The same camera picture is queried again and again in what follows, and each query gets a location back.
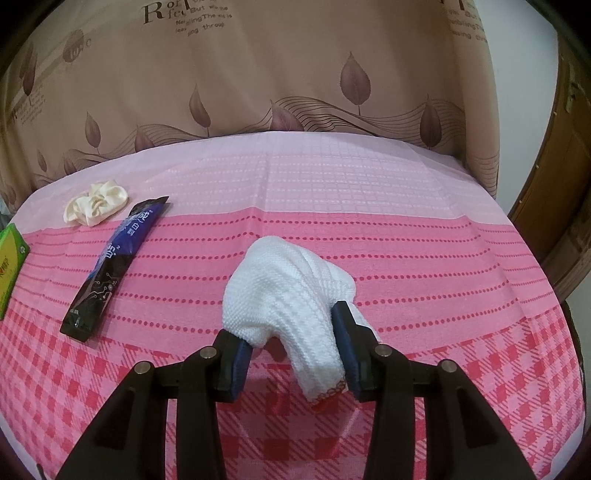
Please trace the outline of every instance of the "white cloth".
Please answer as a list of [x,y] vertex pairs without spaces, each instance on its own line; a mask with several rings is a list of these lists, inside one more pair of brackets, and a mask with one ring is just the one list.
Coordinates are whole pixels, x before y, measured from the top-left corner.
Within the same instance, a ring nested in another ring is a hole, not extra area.
[[279,337],[306,399],[318,403],[346,386],[330,309],[346,300],[355,322],[370,327],[354,297],[355,282],[346,271],[266,236],[251,245],[228,281],[223,327],[258,348]]
[[72,198],[64,210],[66,223],[78,222],[95,226],[121,210],[127,203],[127,192],[113,180],[92,183],[86,193]]

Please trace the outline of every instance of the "pink bedsheet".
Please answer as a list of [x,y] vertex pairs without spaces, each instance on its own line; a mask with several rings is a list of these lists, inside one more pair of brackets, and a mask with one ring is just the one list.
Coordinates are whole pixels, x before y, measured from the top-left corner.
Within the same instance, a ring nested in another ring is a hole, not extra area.
[[[131,203],[168,194],[173,206],[83,345],[61,335],[60,323],[117,221],[64,227],[61,209],[106,179],[125,186]],[[0,412],[51,478],[134,363],[165,365],[211,344],[228,277],[264,235],[348,271],[384,342],[419,361],[457,361],[538,477],[583,418],[576,354],[551,287],[500,208],[448,157],[347,134],[177,144],[57,181],[15,223],[31,253],[0,323]],[[313,412],[271,342],[255,352],[239,401],[219,407],[228,475],[358,479],[372,415],[373,405],[350,394]],[[417,415],[415,477],[423,478],[420,404]],[[171,415],[169,479],[174,424]]]

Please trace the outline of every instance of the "cream fabric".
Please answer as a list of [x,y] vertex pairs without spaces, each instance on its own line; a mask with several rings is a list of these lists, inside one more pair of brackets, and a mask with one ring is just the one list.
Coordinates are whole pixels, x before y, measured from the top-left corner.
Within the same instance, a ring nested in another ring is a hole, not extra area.
[[127,192],[113,180],[92,183],[86,193],[72,198],[64,210],[66,223],[95,226],[121,210],[127,203]]

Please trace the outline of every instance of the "leaf pattern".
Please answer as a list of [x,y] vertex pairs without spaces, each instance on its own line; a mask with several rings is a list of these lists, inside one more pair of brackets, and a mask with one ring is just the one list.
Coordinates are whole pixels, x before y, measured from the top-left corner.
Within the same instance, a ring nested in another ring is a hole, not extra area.
[[52,179],[46,177],[45,175],[34,174],[33,178],[31,179],[31,190],[34,192],[43,188],[45,185],[49,185],[52,182]]
[[421,117],[419,133],[421,140],[428,148],[435,147],[441,141],[441,120],[439,120],[437,109],[433,106],[428,95]]
[[37,68],[37,51],[33,50],[31,60],[27,67],[25,75],[22,77],[22,89],[26,96],[29,96],[33,91],[33,85],[35,83],[35,69]]
[[39,150],[37,150],[37,163],[39,163],[39,167],[43,171],[47,171],[47,162],[45,161],[43,154]]
[[368,74],[357,63],[351,52],[340,71],[340,89],[345,98],[357,106],[363,104],[371,95],[371,82]]
[[271,126],[275,132],[303,132],[304,126],[289,110],[271,102]]
[[64,158],[64,171],[66,172],[66,175],[71,175],[77,171],[74,164],[68,158]]
[[6,185],[6,193],[8,195],[8,203],[14,203],[17,201],[17,194],[10,185]]
[[148,138],[148,135],[146,135],[144,131],[140,127],[138,127],[135,131],[135,151],[141,152],[142,150],[154,148],[155,146],[156,145],[154,145],[154,143]]
[[29,43],[29,46],[27,48],[27,52],[25,53],[25,57],[22,60],[21,69],[18,72],[18,77],[21,80],[25,76],[25,73],[27,72],[27,69],[29,68],[29,63],[31,62],[31,57],[33,56],[33,50],[34,50],[34,46],[33,46],[33,42],[31,42],[31,43]]
[[203,128],[209,128],[212,124],[212,120],[209,118],[209,114],[205,107],[201,103],[201,97],[199,96],[199,90],[197,90],[197,84],[195,84],[195,90],[189,100],[189,110],[193,120],[195,120]]
[[84,48],[84,32],[80,29],[74,30],[66,40],[64,51],[61,57],[66,63],[72,63],[78,58],[80,52]]
[[95,148],[100,145],[100,128],[90,113],[86,112],[86,125],[84,126],[86,141]]

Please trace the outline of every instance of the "plastic packet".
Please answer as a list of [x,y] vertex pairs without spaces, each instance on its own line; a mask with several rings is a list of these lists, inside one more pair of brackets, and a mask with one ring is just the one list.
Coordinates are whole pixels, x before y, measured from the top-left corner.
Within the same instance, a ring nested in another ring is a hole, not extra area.
[[74,297],[60,332],[85,342],[96,330],[109,300],[148,235],[164,211],[168,197],[135,205],[115,229],[94,269]]

